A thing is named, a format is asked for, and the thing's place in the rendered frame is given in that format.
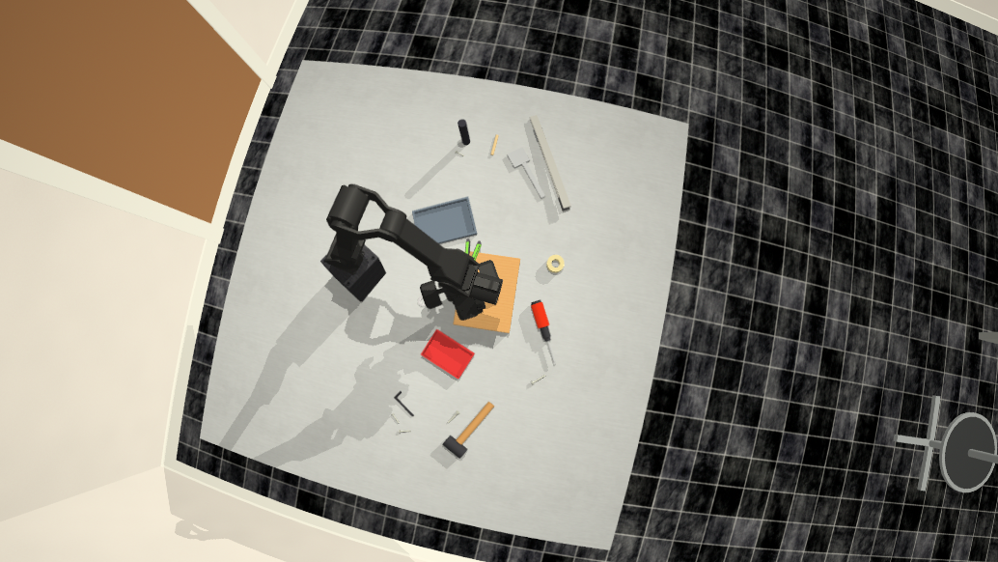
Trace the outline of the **red open tray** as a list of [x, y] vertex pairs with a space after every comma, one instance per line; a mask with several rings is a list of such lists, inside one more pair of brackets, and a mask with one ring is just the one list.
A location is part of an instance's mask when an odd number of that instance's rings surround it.
[[424, 358], [445, 369], [457, 379], [460, 378], [474, 354], [437, 329], [421, 353]]

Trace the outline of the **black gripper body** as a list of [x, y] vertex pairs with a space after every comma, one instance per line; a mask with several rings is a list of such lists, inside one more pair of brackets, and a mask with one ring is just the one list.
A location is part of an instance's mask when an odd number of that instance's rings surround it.
[[[497, 274], [497, 271], [496, 271], [496, 268], [495, 268], [495, 265], [494, 265], [493, 261], [491, 261], [491, 260], [488, 260], [488, 261], [480, 263], [479, 272], [482, 273], [482, 274], [486, 274], [486, 275], [489, 275], [489, 276], [493, 276], [493, 277], [499, 278], [499, 276]], [[423, 300], [425, 302], [425, 307], [427, 307], [429, 309], [432, 309], [434, 307], [442, 305], [442, 302], [441, 302], [441, 299], [440, 299], [440, 296], [439, 296], [442, 293], [444, 293], [446, 295], [447, 299], [450, 299], [449, 295], [451, 297], [458, 295], [458, 294], [453, 294], [453, 293], [447, 291], [445, 288], [441, 288], [440, 289], [439, 285], [438, 285], [438, 288], [439, 289], [437, 290], [436, 285], [435, 285], [435, 280], [429, 280], [429, 282], [421, 284], [420, 291], [421, 291]]]

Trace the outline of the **black mallet with wooden handle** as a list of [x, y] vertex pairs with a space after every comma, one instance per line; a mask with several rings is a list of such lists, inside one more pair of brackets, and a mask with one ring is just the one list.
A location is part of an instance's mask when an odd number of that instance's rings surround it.
[[476, 430], [476, 428], [484, 420], [484, 417], [486, 417], [493, 408], [494, 405], [491, 402], [488, 402], [457, 439], [449, 436], [442, 445], [444, 445], [453, 454], [456, 454], [458, 458], [461, 458], [467, 451], [467, 448], [464, 447], [462, 443], [474, 432], [474, 430]]

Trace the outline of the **light wooden board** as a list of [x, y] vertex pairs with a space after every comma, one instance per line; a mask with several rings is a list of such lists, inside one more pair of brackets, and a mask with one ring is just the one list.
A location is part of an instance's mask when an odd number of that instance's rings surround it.
[[456, 310], [454, 324], [510, 333], [520, 259], [478, 253], [476, 262], [482, 263], [488, 260], [493, 261], [499, 279], [503, 279], [496, 305], [484, 302], [484, 312], [465, 321], [458, 318]]

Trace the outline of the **tan short cylinder with hole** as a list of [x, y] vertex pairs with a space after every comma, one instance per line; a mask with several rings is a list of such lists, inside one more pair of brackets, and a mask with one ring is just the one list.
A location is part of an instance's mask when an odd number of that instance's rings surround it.
[[[553, 267], [551, 265], [552, 261], [557, 261], [559, 263], [559, 266], [558, 267]], [[550, 256], [548, 258], [546, 266], [547, 266], [547, 268], [548, 268], [549, 271], [551, 271], [553, 273], [557, 273], [557, 272], [559, 272], [559, 271], [562, 270], [562, 268], [564, 267], [564, 264], [565, 264], [564, 260], [563, 260], [563, 258], [561, 256], [559, 256], [559, 255], [552, 255], [552, 256]]]

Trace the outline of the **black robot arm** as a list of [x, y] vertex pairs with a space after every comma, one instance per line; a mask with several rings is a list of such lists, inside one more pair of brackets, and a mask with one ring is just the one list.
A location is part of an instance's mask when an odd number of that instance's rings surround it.
[[[379, 229], [358, 231], [370, 199], [384, 211], [384, 218]], [[503, 279], [479, 273], [480, 264], [474, 257], [460, 249], [444, 248], [409, 221], [403, 211], [389, 207], [373, 190], [353, 183], [342, 185], [326, 221], [336, 231], [324, 260], [333, 267], [355, 274], [365, 254], [362, 254], [364, 239], [381, 238], [425, 264], [430, 280], [439, 280], [439, 286], [458, 294], [450, 298], [460, 320], [484, 312], [484, 302], [497, 303]]]

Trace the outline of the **red screwdriver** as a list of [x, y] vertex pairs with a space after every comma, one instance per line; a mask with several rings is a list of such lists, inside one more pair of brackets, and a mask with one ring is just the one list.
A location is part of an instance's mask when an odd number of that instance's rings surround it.
[[548, 328], [549, 322], [548, 322], [548, 319], [546, 317], [546, 313], [545, 313], [544, 307], [542, 307], [542, 302], [540, 300], [537, 300], [537, 301], [531, 302], [531, 304], [532, 304], [531, 307], [532, 307], [532, 310], [533, 310], [533, 314], [534, 314], [534, 317], [535, 317], [535, 320], [536, 320], [536, 323], [537, 323], [537, 327], [541, 330], [542, 339], [544, 339], [544, 341], [547, 342], [547, 345], [549, 347], [553, 363], [556, 364], [556, 360], [555, 360], [555, 357], [554, 357], [554, 354], [553, 354], [553, 350], [552, 350], [550, 342], [549, 342], [549, 341], [551, 341], [551, 339], [550, 339], [551, 335], [550, 335], [549, 328]]

